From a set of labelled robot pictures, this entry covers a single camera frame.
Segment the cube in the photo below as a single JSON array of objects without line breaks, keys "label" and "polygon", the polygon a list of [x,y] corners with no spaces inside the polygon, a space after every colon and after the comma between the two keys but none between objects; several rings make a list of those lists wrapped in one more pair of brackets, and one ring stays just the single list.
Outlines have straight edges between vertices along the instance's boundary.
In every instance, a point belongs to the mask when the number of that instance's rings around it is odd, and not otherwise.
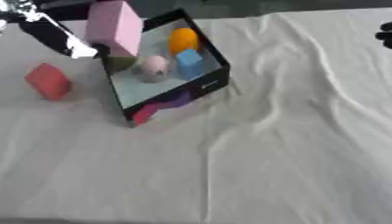
[{"label": "cube", "polygon": [[71,89],[71,82],[55,66],[41,64],[25,77],[39,93],[50,101],[58,101]]},{"label": "cube", "polygon": [[176,56],[178,71],[181,76],[190,81],[203,73],[201,56],[193,49],[187,49]]},{"label": "cube", "polygon": [[127,2],[98,2],[88,14],[86,39],[109,47],[111,56],[137,56],[143,25]]}]

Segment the blue cube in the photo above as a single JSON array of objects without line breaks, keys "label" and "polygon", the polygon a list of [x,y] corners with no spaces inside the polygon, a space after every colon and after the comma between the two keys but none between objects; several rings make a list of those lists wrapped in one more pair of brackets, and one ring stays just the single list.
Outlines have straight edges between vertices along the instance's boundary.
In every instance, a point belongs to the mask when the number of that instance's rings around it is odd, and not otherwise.
[{"label": "blue cube", "polygon": [[193,49],[184,50],[176,56],[178,71],[187,81],[203,74],[202,58]]}]

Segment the wrinkled white fabric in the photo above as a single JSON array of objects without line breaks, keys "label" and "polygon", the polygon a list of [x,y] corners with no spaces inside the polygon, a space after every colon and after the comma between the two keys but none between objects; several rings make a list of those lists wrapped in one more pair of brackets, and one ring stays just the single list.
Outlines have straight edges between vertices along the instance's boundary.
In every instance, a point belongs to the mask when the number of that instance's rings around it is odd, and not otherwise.
[{"label": "wrinkled white fabric", "polygon": [[[0,39],[0,216],[164,223],[392,221],[391,9],[197,21],[228,88],[127,129],[99,61]],[[78,36],[82,22],[69,23]],[[39,62],[73,92],[41,100]]]}]

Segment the green object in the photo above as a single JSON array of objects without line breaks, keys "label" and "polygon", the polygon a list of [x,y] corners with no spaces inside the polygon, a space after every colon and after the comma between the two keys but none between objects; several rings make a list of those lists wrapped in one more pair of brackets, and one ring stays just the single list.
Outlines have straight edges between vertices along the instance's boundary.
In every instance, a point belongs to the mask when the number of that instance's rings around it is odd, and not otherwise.
[{"label": "green object", "polygon": [[111,73],[120,72],[132,67],[137,62],[137,57],[110,57],[108,59]]}]

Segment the pink cube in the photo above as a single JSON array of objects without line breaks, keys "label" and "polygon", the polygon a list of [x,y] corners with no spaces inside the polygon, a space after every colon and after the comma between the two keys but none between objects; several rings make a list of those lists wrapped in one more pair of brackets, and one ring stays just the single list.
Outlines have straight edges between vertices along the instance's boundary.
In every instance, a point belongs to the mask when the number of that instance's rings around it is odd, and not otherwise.
[{"label": "pink cube", "polygon": [[71,89],[71,82],[55,66],[41,64],[27,74],[25,80],[46,99],[57,101]]},{"label": "pink cube", "polygon": [[117,57],[137,56],[143,20],[124,1],[94,3],[88,14],[86,39],[104,44]]}]

